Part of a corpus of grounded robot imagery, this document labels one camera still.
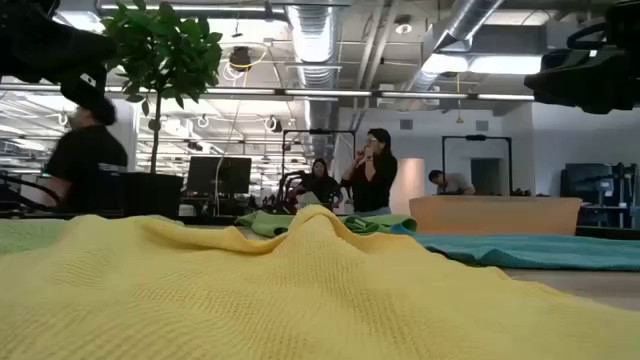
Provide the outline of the black plant pot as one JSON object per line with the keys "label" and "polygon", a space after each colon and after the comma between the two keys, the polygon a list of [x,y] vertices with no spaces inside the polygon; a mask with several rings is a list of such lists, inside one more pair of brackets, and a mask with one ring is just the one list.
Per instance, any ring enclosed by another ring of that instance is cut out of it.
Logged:
{"label": "black plant pot", "polygon": [[125,216],[178,216],[183,178],[156,173],[125,173],[123,175]]}

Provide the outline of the person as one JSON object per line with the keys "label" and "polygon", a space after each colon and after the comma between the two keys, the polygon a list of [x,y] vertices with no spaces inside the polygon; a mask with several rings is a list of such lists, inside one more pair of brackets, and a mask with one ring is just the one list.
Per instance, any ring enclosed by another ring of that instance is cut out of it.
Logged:
{"label": "person", "polygon": [[330,210],[337,209],[344,200],[341,185],[329,175],[328,165],[322,158],[314,160],[311,173],[304,177],[290,195],[296,197],[311,192]]}
{"label": "person", "polygon": [[431,170],[428,180],[436,186],[437,195],[474,195],[475,188],[461,173]]}
{"label": "person", "polygon": [[109,131],[116,121],[111,101],[96,110],[77,106],[68,118],[69,130],[57,141],[44,169],[48,175],[46,187],[58,196],[50,201],[56,211],[95,212],[102,173],[127,168],[126,150]]}
{"label": "person", "polygon": [[370,129],[364,148],[356,152],[353,163],[343,173],[341,184],[351,190],[354,213],[359,216],[391,213],[391,187],[398,171],[391,145],[387,130]]}

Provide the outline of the orange translucent plastic bin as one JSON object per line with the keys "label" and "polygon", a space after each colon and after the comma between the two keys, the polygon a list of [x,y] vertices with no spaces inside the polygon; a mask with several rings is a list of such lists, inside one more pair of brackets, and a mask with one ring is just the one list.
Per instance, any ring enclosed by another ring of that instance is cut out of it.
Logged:
{"label": "orange translucent plastic bin", "polygon": [[409,201],[420,234],[573,235],[578,198],[434,195]]}

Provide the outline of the teal microfiber towel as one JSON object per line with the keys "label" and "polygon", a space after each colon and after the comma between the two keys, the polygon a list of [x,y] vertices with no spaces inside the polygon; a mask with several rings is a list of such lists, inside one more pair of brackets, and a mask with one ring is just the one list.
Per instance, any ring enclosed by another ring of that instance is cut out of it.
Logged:
{"label": "teal microfiber towel", "polygon": [[640,272],[640,241],[566,235],[425,235],[402,225],[425,249],[468,265],[508,269]]}

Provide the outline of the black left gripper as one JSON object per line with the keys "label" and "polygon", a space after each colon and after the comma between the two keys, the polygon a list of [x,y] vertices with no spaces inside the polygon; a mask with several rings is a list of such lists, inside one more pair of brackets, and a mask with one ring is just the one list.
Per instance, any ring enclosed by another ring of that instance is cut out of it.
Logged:
{"label": "black left gripper", "polygon": [[110,38],[55,22],[29,40],[29,61],[36,73],[60,85],[63,96],[84,108],[104,108],[107,70],[116,55]]}

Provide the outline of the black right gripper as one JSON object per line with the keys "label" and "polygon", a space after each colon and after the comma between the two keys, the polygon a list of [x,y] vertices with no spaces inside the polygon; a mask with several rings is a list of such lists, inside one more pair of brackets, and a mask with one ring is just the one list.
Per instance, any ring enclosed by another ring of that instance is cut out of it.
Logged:
{"label": "black right gripper", "polygon": [[552,50],[524,85],[539,103],[591,114],[630,111],[640,106],[640,60],[615,49]]}

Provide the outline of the green microfiber towel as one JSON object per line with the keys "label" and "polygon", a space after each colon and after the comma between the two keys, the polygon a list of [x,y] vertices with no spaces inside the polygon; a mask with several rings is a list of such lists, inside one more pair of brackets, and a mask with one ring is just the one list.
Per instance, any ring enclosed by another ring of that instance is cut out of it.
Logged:
{"label": "green microfiber towel", "polygon": [[[250,228],[257,235],[273,238],[287,232],[294,218],[294,215],[257,211],[238,217],[235,223]],[[387,214],[368,217],[349,215],[339,216],[338,219],[349,230],[357,234],[393,233],[396,230],[400,233],[403,231],[415,232],[417,229],[416,220],[406,215]]]}
{"label": "green microfiber towel", "polygon": [[71,220],[0,220],[0,256],[39,256],[50,261],[121,261],[194,247],[189,229],[158,217]]}

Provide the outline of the black computer monitor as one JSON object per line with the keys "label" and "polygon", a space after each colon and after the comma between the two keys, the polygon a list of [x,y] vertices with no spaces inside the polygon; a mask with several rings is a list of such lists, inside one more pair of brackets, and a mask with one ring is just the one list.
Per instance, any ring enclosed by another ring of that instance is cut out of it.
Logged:
{"label": "black computer monitor", "polygon": [[247,194],[250,187],[252,160],[238,157],[192,157],[186,188],[213,194]]}

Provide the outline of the pale lit door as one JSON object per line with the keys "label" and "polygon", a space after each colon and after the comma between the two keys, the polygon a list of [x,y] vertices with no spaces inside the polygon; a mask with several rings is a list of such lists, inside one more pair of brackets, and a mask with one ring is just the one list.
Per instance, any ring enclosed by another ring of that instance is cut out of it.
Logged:
{"label": "pale lit door", "polygon": [[393,214],[409,215],[409,202],[425,195],[425,164],[422,158],[398,160],[396,178],[390,192],[390,209]]}

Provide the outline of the green leafy indoor tree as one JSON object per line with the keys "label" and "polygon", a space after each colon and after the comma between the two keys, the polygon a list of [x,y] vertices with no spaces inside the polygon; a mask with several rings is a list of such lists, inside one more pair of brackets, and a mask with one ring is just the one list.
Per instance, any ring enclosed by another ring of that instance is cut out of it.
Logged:
{"label": "green leafy indoor tree", "polygon": [[128,6],[120,1],[101,20],[104,35],[116,44],[108,68],[121,67],[126,100],[141,106],[150,118],[153,144],[149,171],[157,167],[161,107],[165,99],[179,106],[186,98],[198,102],[218,84],[222,35],[210,30],[205,17],[182,18],[168,2],[151,9],[144,0]]}

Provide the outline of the black ceiling device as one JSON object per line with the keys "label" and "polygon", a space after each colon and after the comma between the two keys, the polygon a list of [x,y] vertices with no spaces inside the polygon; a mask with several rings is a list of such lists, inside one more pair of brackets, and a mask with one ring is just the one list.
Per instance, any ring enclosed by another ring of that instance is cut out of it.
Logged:
{"label": "black ceiling device", "polygon": [[246,72],[251,68],[249,48],[246,46],[234,47],[229,57],[230,67],[237,72]]}

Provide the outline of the yellow microfiber towel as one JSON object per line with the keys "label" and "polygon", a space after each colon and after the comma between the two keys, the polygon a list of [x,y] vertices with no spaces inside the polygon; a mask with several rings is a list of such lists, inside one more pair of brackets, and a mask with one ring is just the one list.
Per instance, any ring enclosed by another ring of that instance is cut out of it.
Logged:
{"label": "yellow microfiber towel", "polygon": [[640,360],[640,312],[319,207],[270,240],[184,227],[139,259],[0,256],[0,360]]}

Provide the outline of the black metal gantry frame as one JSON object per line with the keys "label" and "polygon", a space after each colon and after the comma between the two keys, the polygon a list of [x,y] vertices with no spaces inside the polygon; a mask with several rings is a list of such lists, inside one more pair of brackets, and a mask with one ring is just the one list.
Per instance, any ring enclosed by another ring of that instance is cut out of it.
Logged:
{"label": "black metal gantry frame", "polygon": [[503,140],[507,144],[507,159],[508,159],[508,186],[509,190],[507,195],[511,195],[514,190],[513,185],[513,155],[512,155],[512,138],[506,136],[487,136],[482,134],[470,134],[470,135],[445,135],[441,137],[441,170],[446,174],[446,141],[448,139],[464,139],[465,141],[472,142],[484,142],[488,140]]}
{"label": "black metal gantry frame", "polygon": [[281,178],[279,180],[278,192],[276,195],[278,202],[284,201],[286,194],[288,192],[288,190],[286,189],[286,180],[289,176],[293,175],[293,172],[291,173],[285,172],[285,157],[286,157],[286,153],[288,152],[288,146],[290,143],[300,145],[300,142],[298,142],[297,140],[291,140],[291,141],[287,140],[287,135],[289,133],[295,133],[296,135],[309,134],[313,136],[335,135],[336,137],[339,137],[342,134],[349,134],[352,137],[352,143],[351,143],[352,154],[353,155],[356,154],[355,146],[356,146],[357,140],[356,140],[356,132],[354,130],[332,130],[332,129],[321,129],[321,128],[312,128],[308,130],[284,129],[282,132],[282,140],[281,140]]}

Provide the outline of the silver round ventilation duct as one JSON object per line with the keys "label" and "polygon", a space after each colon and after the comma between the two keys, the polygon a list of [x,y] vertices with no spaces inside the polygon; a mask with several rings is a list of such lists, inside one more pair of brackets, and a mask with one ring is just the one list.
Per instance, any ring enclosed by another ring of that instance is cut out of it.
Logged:
{"label": "silver round ventilation duct", "polygon": [[[297,69],[299,86],[305,90],[336,89],[339,70],[337,40],[339,11],[321,5],[289,5],[285,7],[291,24],[295,59],[303,67]],[[308,130],[337,130],[338,103],[307,97],[304,100],[305,127]]]}

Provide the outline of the silver slanted ventilation duct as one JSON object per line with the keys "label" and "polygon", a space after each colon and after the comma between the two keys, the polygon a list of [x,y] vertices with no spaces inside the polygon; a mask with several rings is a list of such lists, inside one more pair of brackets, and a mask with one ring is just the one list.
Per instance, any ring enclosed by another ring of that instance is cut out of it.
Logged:
{"label": "silver slanted ventilation duct", "polygon": [[455,60],[443,55],[449,48],[454,53],[467,53],[473,37],[505,0],[455,0],[448,17],[432,24],[425,34],[421,50],[423,62],[403,85],[403,91],[426,92],[437,78],[447,72],[466,72],[464,58]]}

